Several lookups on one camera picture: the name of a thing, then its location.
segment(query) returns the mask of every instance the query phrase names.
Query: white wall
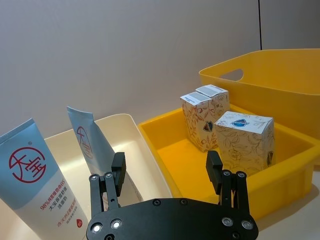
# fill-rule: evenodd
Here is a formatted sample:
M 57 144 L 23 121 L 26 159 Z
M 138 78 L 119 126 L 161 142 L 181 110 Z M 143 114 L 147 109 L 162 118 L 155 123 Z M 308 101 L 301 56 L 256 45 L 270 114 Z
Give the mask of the white wall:
M 320 48 L 319 0 L 260 0 L 263 49 Z
M 180 106 L 204 67 L 258 50 L 256 0 L 0 0 L 0 134 L 66 105 L 137 122 Z

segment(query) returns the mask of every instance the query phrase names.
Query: toothpaste tube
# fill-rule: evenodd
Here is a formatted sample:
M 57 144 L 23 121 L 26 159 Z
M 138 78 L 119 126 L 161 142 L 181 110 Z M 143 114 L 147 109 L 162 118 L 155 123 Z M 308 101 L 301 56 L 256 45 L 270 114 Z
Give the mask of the toothpaste tube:
M 33 119 L 0 137 L 0 198 L 43 240 L 82 240 L 88 219 Z
M 67 111 L 90 173 L 103 176 L 106 172 L 111 172 L 115 151 L 95 123 L 93 113 L 79 111 L 69 106 Z M 106 193 L 103 194 L 102 199 L 104 209 L 107 210 Z M 119 203 L 127 206 L 141 201 L 142 197 L 136 185 L 126 172 Z

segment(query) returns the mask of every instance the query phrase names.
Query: red logo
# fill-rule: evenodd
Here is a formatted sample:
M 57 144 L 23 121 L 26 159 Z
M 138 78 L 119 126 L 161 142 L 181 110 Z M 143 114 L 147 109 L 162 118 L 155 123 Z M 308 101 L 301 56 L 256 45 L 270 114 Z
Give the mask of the red logo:
M 82 126 L 78 127 L 76 134 L 81 150 L 88 156 L 88 158 L 92 159 L 92 149 L 85 129 Z
M 37 149 L 26 146 L 15 150 L 9 159 L 12 175 L 20 182 L 32 184 L 42 178 L 46 171 L 45 156 Z
M 78 226 L 78 228 L 82 227 L 82 220 L 81 219 L 77 219 L 76 220 L 76 225 Z

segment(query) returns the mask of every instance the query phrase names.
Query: yellow basket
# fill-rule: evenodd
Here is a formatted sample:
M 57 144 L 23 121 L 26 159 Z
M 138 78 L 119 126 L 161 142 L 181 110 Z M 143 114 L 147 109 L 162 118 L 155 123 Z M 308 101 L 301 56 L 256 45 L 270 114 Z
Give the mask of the yellow basket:
M 251 114 L 234 105 L 231 110 Z M 206 172 L 206 153 L 187 139 L 182 109 L 143 122 L 139 129 L 174 197 L 218 202 Z M 250 211 L 255 219 L 308 193 L 314 161 L 320 156 L 317 139 L 278 123 L 275 139 L 276 164 L 247 179 Z
M 204 85 L 227 89 L 230 102 L 320 140 L 320 49 L 251 52 L 199 72 Z M 222 75 L 241 69 L 238 81 Z

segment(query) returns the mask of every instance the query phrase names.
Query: tissue box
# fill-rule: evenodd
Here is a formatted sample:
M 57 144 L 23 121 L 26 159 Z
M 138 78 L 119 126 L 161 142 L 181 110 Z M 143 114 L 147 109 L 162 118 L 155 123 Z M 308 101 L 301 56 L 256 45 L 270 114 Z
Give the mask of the tissue box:
M 226 112 L 230 110 L 229 92 L 214 85 L 205 85 L 196 89 L 200 94 L 211 98 L 211 113 L 214 123 Z
M 182 110 L 187 127 L 187 136 L 202 152 L 217 147 L 213 132 L 215 108 L 212 99 L 198 92 L 181 97 Z
M 227 111 L 214 130 L 225 169 L 253 175 L 275 162 L 274 119 Z

